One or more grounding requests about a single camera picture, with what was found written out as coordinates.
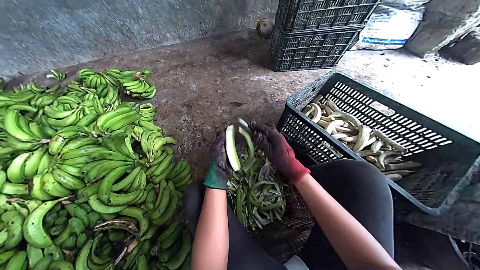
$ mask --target concrete wall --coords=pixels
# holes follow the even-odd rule
[[[0,76],[255,27],[278,0],[0,1]]]
[[[477,26],[480,0],[431,0],[423,20],[405,48],[417,56],[435,53]]]

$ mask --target person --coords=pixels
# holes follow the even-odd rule
[[[392,195],[376,167],[357,160],[335,160],[305,168],[276,129],[255,122],[251,127],[255,144],[288,184],[296,186],[315,217],[300,253],[303,269],[401,269],[393,260]],[[225,132],[218,132],[205,181],[193,181],[183,193],[194,236],[192,269],[287,269],[248,235],[227,205],[231,167],[224,144]]]

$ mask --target black pants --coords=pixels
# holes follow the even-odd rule
[[[312,176],[350,214],[352,214],[393,257],[393,202],[384,175],[373,165],[356,160],[337,160],[310,168]],[[205,187],[201,181],[192,182],[183,193],[183,205],[188,226],[195,234],[202,210]],[[228,207],[228,269],[269,270],[285,269],[275,262],[252,239]],[[310,270],[346,269],[315,223],[300,258]]]

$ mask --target glove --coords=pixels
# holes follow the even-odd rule
[[[210,147],[212,162],[208,169],[204,185],[210,188],[227,190],[228,175],[233,172],[227,159],[225,151],[225,131],[219,131]]]
[[[295,158],[292,147],[275,128],[254,121],[250,126],[253,129],[254,143],[265,153],[272,165],[286,176],[289,184],[297,183],[302,176],[310,173],[310,170]]]

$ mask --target dirty floor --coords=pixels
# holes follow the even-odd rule
[[[248,29],[58,68],[69,74],[85,67],[152,70],[149,78],[157,94],[149,102],[158,107],[155,122],[177,139],[175,157],[188,160],[199,180],[210,162],[208,149],[215,129],[235,123],[238,117],[276,123],[291,94],[330,71],[272,72],[266,68],[269,46],[268,40]],[[459,117],[478,111],[478,99],[472,98],[478,95],[478,64],[467,66],[439,57],[422,60],[404,50],[360,50],[347,52],[336,69],[480,139],[472,118]],[[45,74],[22,75],[11,83],[33,77],[48,85]]]

